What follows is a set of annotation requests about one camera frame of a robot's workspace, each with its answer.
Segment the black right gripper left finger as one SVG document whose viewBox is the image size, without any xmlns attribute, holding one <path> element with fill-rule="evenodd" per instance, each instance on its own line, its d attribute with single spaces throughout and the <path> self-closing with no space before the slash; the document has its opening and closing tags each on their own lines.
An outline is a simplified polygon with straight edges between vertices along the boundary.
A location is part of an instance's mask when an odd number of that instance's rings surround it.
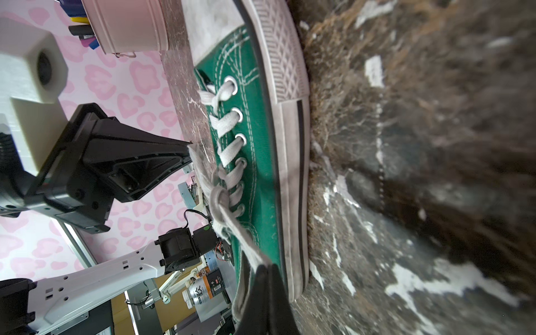
<svg viewBox="0 0 536 335">
<path fill-rule="evenodd" d="M 255 273 L 244 315 L 238 325 L 237 335 L 266 335 L 268 308 L 268 268 L 265 265 L 258 267 Z"/>
</svg>

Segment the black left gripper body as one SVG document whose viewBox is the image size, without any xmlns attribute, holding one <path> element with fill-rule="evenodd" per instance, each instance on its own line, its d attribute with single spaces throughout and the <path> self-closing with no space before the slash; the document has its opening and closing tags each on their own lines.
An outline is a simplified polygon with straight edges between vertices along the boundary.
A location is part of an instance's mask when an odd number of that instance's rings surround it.
<svg viewBox="0 0 536 335">
<path fill-rule="evenodd" d="M 106 233 L 113 196 L 83 163 L 92 129 L 107 114 L 96 103 L 77 107 L 36 176 L 22 167 L 12 135 L 1 134 L 1 216 L 35 211 L 89 234 Z"/>
</svg>

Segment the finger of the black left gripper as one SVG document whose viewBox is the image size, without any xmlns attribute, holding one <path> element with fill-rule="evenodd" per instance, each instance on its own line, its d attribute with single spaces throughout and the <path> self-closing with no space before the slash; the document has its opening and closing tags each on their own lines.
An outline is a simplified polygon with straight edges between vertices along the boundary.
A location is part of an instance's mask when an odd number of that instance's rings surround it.
<svg viewBox="0 0 536 335">
<path fill-rule="evenodd" d="M 101 119 L 92 129 L 83 163 L 115 199 L 133 202 L 191 163 L 190 144 Z"/>
</svg>

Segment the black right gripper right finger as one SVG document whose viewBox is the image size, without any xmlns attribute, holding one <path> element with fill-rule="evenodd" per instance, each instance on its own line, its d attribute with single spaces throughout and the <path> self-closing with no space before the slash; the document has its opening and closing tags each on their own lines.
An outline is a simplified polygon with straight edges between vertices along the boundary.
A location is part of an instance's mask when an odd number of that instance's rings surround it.
<svg viewBox="0 0 536 335">
<path fill-rule="evenodd" d="M 268 267 L 267 333 L 271 335 L 300 335 L 290 308 L 279 268 Z"/>
</svg>

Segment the white shoelace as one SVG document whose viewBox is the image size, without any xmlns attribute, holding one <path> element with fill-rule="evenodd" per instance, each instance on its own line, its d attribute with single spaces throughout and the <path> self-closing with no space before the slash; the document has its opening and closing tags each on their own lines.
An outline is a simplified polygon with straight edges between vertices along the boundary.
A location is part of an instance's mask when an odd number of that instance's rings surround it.
<svg viewBox="0 0 536 335">
<path fill-rule="evenodd" d="M 230 77 L 226 78 L 219 88 L 207 85 L 206 89 L 198 92 L 201 103 L 211 108 L 208 120 L 216 135 L 216 158 L 219 160 L 217 169 L 209 173 L 198 147 L 189 145 L 188 149 L 198 181 L 208 197 L 217 235 L 225 240 L 234 237 L 252 270 L 256 271 L 259 266 L 268 266 L 272 262 L 261 252 L 248 230 L 239 222 L 239 217 L 245 213 L 241 200 L 245 189 L 242 177 L 247 167 L 247 160 L 240 154 L 247 140 L 241 133 L 235 134 L 233 140 L 228 139 L 244 116 L 236 107 L 225 114 L 219 111 L 220 104 L 236 95 L 238 88 L 236 80 Z"/>
</svg>

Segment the green canvas sneaker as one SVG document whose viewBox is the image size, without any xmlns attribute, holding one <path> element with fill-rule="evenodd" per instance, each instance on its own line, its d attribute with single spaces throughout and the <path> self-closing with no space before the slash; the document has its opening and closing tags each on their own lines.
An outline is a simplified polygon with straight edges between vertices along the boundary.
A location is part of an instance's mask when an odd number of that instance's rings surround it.
<svg viewBox="0 0 536 335">
<path fill-rule="evenodd" d="M 228 136 L 245 135 L 247 160 L 239 222 L 261 252 L 279 268 L 289 302 L 308 283 L 307 192 L 310 106 L 307 68 L 296 26 L 285 1 L 183 1 L 182 8 L 199 89 L 234 78 L 238 92 L 220 104 L 244 119 Z M 209 125 L 215 168 L 216 135 Z M 241 321 L 255 271 L 238 241 L 233 250 L 237 293 L 233 316 Z"/>
</svg>

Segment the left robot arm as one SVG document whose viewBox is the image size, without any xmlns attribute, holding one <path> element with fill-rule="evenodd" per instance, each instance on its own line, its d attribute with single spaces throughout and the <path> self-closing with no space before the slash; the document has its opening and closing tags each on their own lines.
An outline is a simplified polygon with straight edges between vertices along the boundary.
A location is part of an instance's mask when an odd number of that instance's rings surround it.
<svg viewBox="0 0 536 335">
<path fill-rule="evenodd" d="M 1 136 L 1 215 L 33 210 L 90 234 L 107 232 L 113 202 L 141 199 L 191 162 L 187 143 L 122 124 L 95 103 L 75 111 L 36 176 Z M 195 265 L 218 237 L 174 228 L 111 261 L 39 281 L 1 282 L 1 333 L 49 334 L 139 283 Z"/>
</svg>

